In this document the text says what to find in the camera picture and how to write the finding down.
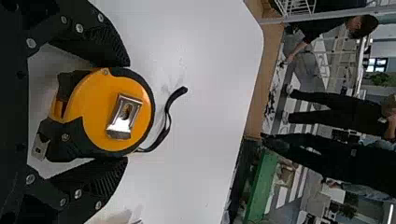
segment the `dark shirt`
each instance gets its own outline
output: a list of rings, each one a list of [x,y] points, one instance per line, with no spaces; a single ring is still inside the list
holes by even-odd
[[[317,0],[315,12],[336,11],[356,7],[366,7],[366,0]],[[309,44],[321,34],[342,25],[348,19],[349,17],[318,21],[301,21],[295,22],[292,25],[297,26],[303,32],[305,36],[304,42]]]

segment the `screw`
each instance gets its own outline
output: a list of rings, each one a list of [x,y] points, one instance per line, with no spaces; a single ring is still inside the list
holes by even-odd
[[[102,207],[102,202],[101,201],[97,202],[95,205],[95,209],[99,210],[101,207]]]
[[[67,18],[66,18],[66,16],[62,16],[62,17],[61,17],[61,21],[62,21],[63,24],[67,24]]]
[[[59,205],[61,207],[63,207],[65,204],[67,203],[67,200],[65,198],[61,199],[61,201],[59,202]]]
[[[75,199],[79,199],[82,195],[82,190],[78,189],[75,191]]]
[[[101,13],[98,14],[98,20],[99,22],[103,22],[105,20],[105,17]]]
[[[35,182],[35,175],[26,176],[26,185],[31,185]]]
[[[81,24],[77,23],[76,31],[77,31],[77,33],[81,34],[82,32],[84,32],[84,27]]]
[[[37,46],[37,43],[32,38],[27,38],[26,44],[29,49],[34,49]]]
[[[62,141],[67,142],[70,139],[70,135],[67,133],[62,134]]]

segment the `person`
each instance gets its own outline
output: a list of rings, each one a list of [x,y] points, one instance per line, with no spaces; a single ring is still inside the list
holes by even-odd
[[[262,144],[321,175],[396,196],[396,152],[373,145],[348,145],[309,133],[267,135]]]
[[[381,136],[392,142],[396,139],[395,94],[390,95],[387,101],[380,105],[336,93],[298,91],[291,85],[287,86],[286,93],[290,98],[326,105],[330,109],[291,114],[285,111],[282,115],[284,123],[318,123]]]
[[[387,193],[372,189],[364,185],[355,185],[351,183],[338,183],[334,180],[327,181],[327,186],[330,189],[343,189],[349,193],[361,196],[365,199],[383,202],[383,203],[396,203],[396,199],[389,196]]]
[[[351,9],[357,7],[366,7],[366,0],[317,0],[315,13]],[[333,28],[345,25],[349,35],[353,39],[360,39],[369,35],[377,26],[378,20],[371,15],[362,15],[355,17],[325,19],[317,21],[301,21],[291,23],[291,27],[286,30],[300,29],[304,34],[304,39],[294,48],[287,57],[285,63],[291,63],[295,55],[321,34],[329,32]]]

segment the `floor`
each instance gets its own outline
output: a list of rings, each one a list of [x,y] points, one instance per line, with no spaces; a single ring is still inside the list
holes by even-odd
[[[285,36],[278,55],[278,62],[285,59],[299,35]],[[291,84],[295,89],[302,91],[325,91],[324,80],[315,76],[310,70],[315,69],[315,58],[309,54],[300,54],[295,63],[283,68],[277,66],[270,88],[269,104],[266,107],[262,130],[265,133],[316,133],[318,125],[284,124],[281,120],[282,112],[312,111],[317,109],[305,101],[290,99],[284,92],[285,87]],[[266,205],[266,219],[272,224],[296,224],[300,213],[301,199],[306,184],[307,171],[300,166],[291,188],[275,186],[273,194]]]

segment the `black strap loop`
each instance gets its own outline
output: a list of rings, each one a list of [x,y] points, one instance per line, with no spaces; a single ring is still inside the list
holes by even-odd
[[[153,151],[155,148],[157,148],[160,143],[165,139],[165,137],[169,134],[171,131],[171,125],[172,125],[172,117],[169,113],[169,109],[171,108],[172,103],[180,96],[184,95],[188,89],[186,87],[180,87],[176,91],[174,91],[171,96],[169,96],[168,100],[166,101],[165,104],[165,124],[163,125],[163,129],[161,130],[160,134],[158,135],[157,139],[151,144],[151,146],[147,148],[139,148],[136,152],[142,152],[142,153],[148,153]]]

